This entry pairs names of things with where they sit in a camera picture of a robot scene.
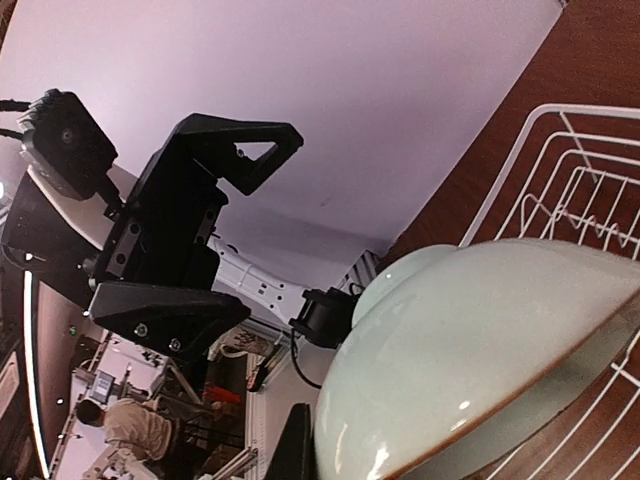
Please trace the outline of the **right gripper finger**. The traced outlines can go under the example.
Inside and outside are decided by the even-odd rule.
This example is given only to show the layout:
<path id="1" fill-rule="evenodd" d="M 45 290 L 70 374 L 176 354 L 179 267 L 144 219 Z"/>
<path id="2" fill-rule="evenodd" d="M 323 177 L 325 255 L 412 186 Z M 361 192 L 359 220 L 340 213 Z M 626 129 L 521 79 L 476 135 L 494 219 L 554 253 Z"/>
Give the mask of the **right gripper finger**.
<path id="1" fill-rule="evenodd" d="M 315 451 L 311 408 L 306 403 L 292 406 L 267 469 L 267 480 L 312 480 Z"/>

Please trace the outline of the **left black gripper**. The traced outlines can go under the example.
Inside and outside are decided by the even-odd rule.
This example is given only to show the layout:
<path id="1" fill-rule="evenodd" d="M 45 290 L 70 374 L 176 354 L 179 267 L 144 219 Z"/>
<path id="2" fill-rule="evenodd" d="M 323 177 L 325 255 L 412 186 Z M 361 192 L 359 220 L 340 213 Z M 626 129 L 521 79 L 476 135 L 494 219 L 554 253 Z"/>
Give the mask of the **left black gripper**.
<path id="1" fill-rule="evenodd" d="M 199 113 L 181 120 L 143 170 L 97 257 L 89 318 L 183 362 L 249 318 L 239 298 L 210 291 L 220 257 L 207 242 L 228 204 L 217 184 L 250 195 L 303 144 L 286 122 Z"/>

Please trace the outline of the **green floral cup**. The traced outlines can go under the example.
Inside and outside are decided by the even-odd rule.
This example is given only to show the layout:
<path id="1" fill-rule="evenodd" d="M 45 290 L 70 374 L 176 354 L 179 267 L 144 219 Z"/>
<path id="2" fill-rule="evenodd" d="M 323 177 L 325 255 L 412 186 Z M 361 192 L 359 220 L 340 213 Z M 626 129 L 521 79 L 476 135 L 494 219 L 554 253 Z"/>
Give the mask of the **green floral cup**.
<path id="1" fill-rule="evenodd" d="M 461 479 L 543 426 L 508 419 L 571 347 L 535 246 L 436 245 L 371 283 L 316 405 L 322 479 Z"/>

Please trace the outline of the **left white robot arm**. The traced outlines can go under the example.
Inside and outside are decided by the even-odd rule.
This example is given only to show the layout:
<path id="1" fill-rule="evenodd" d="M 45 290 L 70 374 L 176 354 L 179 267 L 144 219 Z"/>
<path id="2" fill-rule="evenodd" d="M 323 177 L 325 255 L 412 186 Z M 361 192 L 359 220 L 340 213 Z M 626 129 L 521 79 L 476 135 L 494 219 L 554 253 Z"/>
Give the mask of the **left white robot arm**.
<path id="1" fill-rule="evenodd" d="M 2 250 L 98 326 L 183 362 L 256 307 L 317 346 L 346 337 L 353 295 L 280 279 L 215 231 L 228 202 L 219 182 L 255 192 L 302 146 L 292 125 L 189 115 L 123 194 L 116 149 L 81 105 L 1 108 L 19 116 L 6 136 L 28 166 Z"/>

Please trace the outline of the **person in beige shirt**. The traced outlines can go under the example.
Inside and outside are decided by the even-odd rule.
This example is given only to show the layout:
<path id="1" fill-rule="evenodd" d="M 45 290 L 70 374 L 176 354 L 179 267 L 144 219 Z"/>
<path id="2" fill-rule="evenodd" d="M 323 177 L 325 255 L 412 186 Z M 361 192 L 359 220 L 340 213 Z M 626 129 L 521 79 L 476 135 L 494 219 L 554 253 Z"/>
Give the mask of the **person in beige shirt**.
<path id="1" fill-rule="evenodd" d="M 75 414 L 80 423 L 101 428 L 108 445 L 128 449 L 138 460 L 160 461 L 170 449 L 171 421 L 146 403 L 124 398 L 103 409 L 84 399 L 76 404 Z"/>

